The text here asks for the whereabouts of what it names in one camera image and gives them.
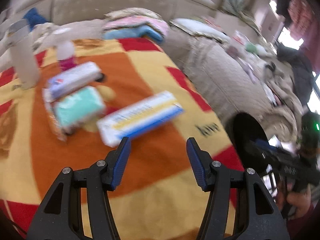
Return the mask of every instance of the pink label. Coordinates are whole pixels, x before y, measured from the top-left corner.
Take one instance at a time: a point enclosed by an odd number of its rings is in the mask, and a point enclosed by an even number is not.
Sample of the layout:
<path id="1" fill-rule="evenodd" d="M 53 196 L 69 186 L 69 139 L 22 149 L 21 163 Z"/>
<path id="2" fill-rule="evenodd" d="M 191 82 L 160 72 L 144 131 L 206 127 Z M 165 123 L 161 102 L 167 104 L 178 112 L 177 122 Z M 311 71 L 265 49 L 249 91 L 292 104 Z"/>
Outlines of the pink label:
<path id="1" fill-rule="evenodd" d="M 59 60 L 59 66 L 61 71 L 66 71 L 70 68 L 75 67 L 77 64 L 75 63 L 75 57 L 72 56 L 71 58 L 65 60 Z"/>

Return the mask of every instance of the orange blanket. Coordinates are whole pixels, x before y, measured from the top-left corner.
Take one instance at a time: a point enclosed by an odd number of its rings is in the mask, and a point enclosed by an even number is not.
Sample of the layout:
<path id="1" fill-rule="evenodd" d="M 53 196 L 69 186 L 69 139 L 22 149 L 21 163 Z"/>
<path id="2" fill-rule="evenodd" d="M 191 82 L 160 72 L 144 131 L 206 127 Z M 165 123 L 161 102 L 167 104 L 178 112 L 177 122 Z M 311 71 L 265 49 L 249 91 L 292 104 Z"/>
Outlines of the orange blanket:
<path id="1" fill-rule="evenodd" d="M 121 239 L 194 239 L 208 194 L 196 184 L 186 140 L 195 137 L 214 159 L 243 169 L 216 114 L 152 42 L 139 38 L 74 43 L 78 62 L 96 62 L 107 76 L 102 84 L 90 85 L 115 91 L 116 98 L 107 103 L 109 113 L 164 90 L 173 93 L 185 110 L 132 141 L 121 185 L 109 193 Z M 52 134 L 41 89 L 59 68 L 53 48 L 36 57 L 41 67 L 36 88 L 21 90 L 13 68 L 0 74 L 0 208 L 24 230 L 61 169 L 89 167 L 111 150 L 94 125 L 79 129 L 67 143 Z M 82 207 L 84 231 L 91 236 L 86 194 Z M 234 215 L 231 201 L 226 233 L 232 234 Z"/>

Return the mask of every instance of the silver screw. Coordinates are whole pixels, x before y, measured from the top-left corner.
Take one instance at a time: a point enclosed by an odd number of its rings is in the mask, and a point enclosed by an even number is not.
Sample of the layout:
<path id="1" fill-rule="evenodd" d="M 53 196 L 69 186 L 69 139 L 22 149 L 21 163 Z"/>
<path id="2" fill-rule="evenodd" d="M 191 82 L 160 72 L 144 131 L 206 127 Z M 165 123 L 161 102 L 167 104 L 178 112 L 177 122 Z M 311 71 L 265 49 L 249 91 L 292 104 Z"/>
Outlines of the silver screw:
<path id="1" fill-rule="evenodd" d="M 253 168 L 247 168 L 247 172 L 251 175 L 256 173 Z"/>
<path id="2" fill-rule="evenodd" d="M 63 173 L 63 174 L 68 174 L 70 171 L 71 171 L 71 169 L 70 169 L 69 167 L 65 167 L 65 168 L 62 170 L 62 173 Z"/>
<path id="3" fill-rule="evenodd" d="M 106 165 L 106 162 L 104 160 L 97 161 L 97 166 L 102 167 L 104 165 Z"/>
<path id="4" fill-rule="evenodd" d="M 212 162 L 212 165 L 213 165 L 214 167 L 220 167 L 220 166 L 221 166 L 221 162 L 213 161 L 213 162 Z"/>

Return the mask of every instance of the hand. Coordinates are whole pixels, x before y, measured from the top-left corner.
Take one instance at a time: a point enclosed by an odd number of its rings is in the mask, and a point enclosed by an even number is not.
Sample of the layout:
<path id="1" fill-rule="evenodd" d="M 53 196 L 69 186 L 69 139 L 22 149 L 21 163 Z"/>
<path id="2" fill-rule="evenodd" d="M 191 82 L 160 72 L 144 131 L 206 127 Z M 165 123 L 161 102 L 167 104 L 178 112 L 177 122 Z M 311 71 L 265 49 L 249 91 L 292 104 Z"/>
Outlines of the hand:
<path id="1" fill-rule="evenodd" d="M 278 195 L 276 197 L 276 205 L 278 206 L 279 210 L 281 211 L 284 203 L 285 203 L 285 196 L 284 191 L 282 190 L 282 185 L 278 186 Z M 310 206 L 311 206 L 311 189 L 310 185 L 308 185 L 307 190 L 305 193 L 297 193 L 297 192 L 290 192 L 287 196 L 287 202 L 297 208 L 294 218 L 301 218 L 305 214 L 307 214 Z"/>

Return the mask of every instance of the stack of folded blankets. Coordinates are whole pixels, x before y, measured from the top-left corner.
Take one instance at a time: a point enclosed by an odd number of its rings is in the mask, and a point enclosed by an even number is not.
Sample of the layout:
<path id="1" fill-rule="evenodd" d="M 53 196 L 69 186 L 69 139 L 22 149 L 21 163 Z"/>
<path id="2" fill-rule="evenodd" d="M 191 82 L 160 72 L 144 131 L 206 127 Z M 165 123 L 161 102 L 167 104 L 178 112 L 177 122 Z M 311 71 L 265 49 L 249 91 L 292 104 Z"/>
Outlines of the stack of folded blankets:
<path id="1" fill-rule="evenodd" d="M 144 8 L 127 8 L 106 14 L 108 22 L 103 28 L 103 39 L 146 37 L 161 44 L 169 26 L 161 16 Z"/>

